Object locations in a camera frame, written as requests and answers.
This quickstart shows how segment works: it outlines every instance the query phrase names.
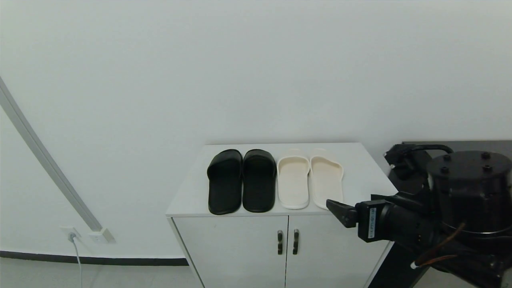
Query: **slide sandal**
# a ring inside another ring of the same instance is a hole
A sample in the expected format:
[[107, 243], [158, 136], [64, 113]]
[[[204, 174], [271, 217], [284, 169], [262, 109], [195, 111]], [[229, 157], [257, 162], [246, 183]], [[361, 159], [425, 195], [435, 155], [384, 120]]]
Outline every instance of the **slide sandal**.
[[242, 204], [245, 210], [262, 213], [274, 207], [275, 174], [275, 160], [270, 153], [253, 149], [245, 154], [242, 164]]
[[313, 202], [327, 210], [326, 201], [343, 202], [343, 167], [325, 149], [314, 149], [311, 157], [311, 181]]
[[206, 171], [210, 180], [208, 209], [212, 214], [233, 213], [242, 203], [242, 155], [236, 149], [217, 154]]
[[309, 204], [309, 159], [300, 149], [290, 149], [278, 162], [278, 195], [284, 208], [302, 209]]

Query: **black slipper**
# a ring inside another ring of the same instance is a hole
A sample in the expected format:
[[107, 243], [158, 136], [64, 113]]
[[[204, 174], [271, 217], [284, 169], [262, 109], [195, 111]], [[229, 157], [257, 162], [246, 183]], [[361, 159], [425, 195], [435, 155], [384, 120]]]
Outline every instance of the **black slipper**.
[[242, 168], [244, 195], [242, 203], [250, 212], [267, 212], [274, 207], [276, 167], [274, 157], [260, 149], [245, 154]]
[[210, 180], [208, 209], [212, 214], [233, 213], [242, 202], [242, 155], [236, 149], [217, 154], [206, 171]]

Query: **wall socket plate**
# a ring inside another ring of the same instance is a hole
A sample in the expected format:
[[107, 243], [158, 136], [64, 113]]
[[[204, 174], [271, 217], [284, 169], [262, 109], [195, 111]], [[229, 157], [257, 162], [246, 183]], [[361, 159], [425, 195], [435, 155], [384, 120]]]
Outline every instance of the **wall socket plate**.
[[70, 233], [75, 233], [76, 238], [80, 238], [80, 233], [76, 231], [76, 229], [73, 226], [61, 226], [60, 230], [68, 236]]
[[101, 229], [101, 231], [95, 231], [89, 233], [90, 238], [98, 244], [108, 244], [114, 243], [114, 237], [110, 234], [110, 231], [107, 228]]

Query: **cabinet door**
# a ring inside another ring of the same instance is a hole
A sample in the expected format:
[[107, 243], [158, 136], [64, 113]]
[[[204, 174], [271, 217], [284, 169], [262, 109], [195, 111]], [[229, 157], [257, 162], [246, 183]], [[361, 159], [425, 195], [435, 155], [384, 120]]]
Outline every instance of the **cabinet door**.
[[[205, 288], [284, 288], [288, 216], [174, 221]], [[278, 231], [283, 232], [281, 255]]]
[[388, 243], [366, 243], [358, 238], [357, 228], [345, 228], [332, 215], [290, 216], [286, 287], [362, 288]]

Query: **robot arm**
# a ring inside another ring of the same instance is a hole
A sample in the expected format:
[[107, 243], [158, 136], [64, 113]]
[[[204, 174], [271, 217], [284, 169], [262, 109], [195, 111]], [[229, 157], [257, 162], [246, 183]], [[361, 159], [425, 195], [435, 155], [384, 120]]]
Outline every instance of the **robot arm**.
[[[411, 154], [448, 154], [420, 167]], [[442, 145], [395, 145], [386, 160], [401, 179], [424, 175], [415, 194], [372, 195], [354, 207], [327, 200], [327, 208], [365, 242], [394, 241], [417, 259], [481, 288], [512, 287], [512, 161], [490, 152], [455, 152]]]

